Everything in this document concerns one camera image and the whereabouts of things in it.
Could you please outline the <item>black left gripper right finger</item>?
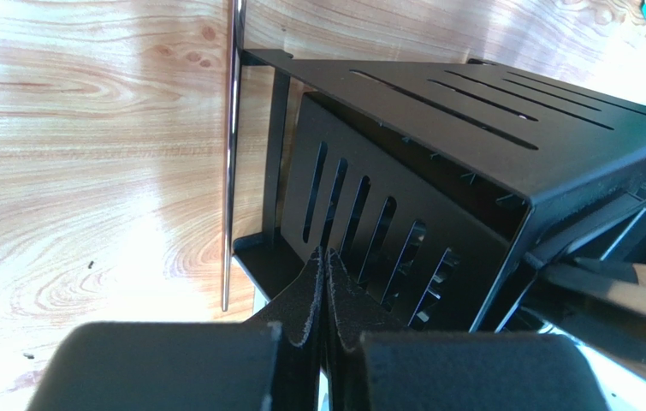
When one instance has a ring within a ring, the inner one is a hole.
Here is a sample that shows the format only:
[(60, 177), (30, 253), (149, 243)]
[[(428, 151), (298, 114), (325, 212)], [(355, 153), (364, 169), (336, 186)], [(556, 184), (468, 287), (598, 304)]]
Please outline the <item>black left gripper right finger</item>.
[(588, 361), (566, 337), (414, 331), (325, 256), (333, 410), (604, 410)]

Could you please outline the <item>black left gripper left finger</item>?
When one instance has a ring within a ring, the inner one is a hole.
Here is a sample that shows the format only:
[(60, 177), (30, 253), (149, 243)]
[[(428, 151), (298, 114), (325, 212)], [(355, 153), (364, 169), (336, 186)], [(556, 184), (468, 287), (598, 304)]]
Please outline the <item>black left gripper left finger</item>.
[(324, 254), (241, 323), (92, 322), (51, 358), (32, 410), (314, 410)]

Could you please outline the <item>black utensil caddy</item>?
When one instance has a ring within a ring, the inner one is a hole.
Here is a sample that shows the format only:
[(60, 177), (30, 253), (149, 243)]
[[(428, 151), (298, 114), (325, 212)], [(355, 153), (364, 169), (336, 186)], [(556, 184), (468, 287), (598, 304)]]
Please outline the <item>black utensil caddy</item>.
[(262, 229), (235, 259), (268, 301), (306, 264), (332, 329), (533, 331), (646, 362), (646, 106), (499, 63), (297, 59), (274, 70)]

